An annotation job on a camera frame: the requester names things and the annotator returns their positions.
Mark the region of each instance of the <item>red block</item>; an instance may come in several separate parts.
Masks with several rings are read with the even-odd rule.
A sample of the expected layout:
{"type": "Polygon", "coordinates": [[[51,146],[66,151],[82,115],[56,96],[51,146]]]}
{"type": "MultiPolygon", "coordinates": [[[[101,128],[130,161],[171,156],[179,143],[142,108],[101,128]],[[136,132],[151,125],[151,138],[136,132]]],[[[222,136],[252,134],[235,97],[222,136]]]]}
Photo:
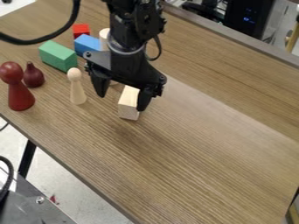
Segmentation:
{"type": "Polygon", "coordinates": [[[74,24],[73,25],[73,38],[76,39],[82,34],[90,35],[89,25],[88,24],[74,24]]]}

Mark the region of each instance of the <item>green rectangular block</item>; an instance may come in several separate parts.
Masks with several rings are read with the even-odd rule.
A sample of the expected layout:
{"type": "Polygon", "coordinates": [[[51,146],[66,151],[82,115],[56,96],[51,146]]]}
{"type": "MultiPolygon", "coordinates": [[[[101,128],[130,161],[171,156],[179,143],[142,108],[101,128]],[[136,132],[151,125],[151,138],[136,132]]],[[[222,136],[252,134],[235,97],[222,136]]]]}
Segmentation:
{"type": "Polygon", "coordinates": [[[67,73],[71,67],[78,66],[75,51],[54,41],[47,41],[39,48],[39,56],[46,64],[67,73]]]}

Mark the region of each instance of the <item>toy block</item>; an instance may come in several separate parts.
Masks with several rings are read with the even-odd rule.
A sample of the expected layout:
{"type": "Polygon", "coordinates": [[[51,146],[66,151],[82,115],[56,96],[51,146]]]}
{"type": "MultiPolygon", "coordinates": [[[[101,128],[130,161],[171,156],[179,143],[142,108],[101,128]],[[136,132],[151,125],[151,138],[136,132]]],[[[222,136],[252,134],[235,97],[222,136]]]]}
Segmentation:
{"type": "Polygon", "coordinates": [[[73,38],[76,39],[82,34],[90,35],[88,24],[74,24],[73,25],[73,38]]]}
{"type": "Polygon", "coordinates": [[[79,56],[87,51],[100,51],[100,43],[97,38],[82,34],[74,40],[74,49],[79,56]]]}
{"type": "Polygon", "coordinates": [[[139,112],[137,111],[137,100],[140,90],[138,88],[125,86],[122,96],[118,101],[118,116],[123,119],[137,121],[139,112]]]}
{"type": "Polygon", "coordinates": [[[99,32],[100,50],[101,51],[109,51],[109,47],[108,47],[108,34],[109,33],[110,33],[110,28],[102,29],[99,32]]]}
{"type": "Polygon", "coordinates": [[[43,62],[62,72],[67,73],[71,67],[78,66],[76,52],[54,41],[49,40],[38,49],[43,62]]]}

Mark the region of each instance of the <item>red wooden pawn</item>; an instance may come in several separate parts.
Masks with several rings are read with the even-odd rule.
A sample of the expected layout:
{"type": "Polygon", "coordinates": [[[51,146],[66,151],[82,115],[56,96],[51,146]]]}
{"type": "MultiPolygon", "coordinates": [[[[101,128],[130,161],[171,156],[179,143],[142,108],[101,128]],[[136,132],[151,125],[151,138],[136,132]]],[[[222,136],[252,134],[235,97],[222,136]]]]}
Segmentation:
{"type": "Polygon", "coordinates": [[[22,67],[12,61],[0,66],[0,78],[9,84],[9,107],[12,110],[26,110],[34,105],[35,98],[23,84],[24,72],[22,67]]]}
{"type": "Polygon", "coordinates": [[[45,82],[45,76],[36,68],[32,62],[27,62],[27,68],[24,71],[24,84],[28,88],[38,88],[45,82]]]}

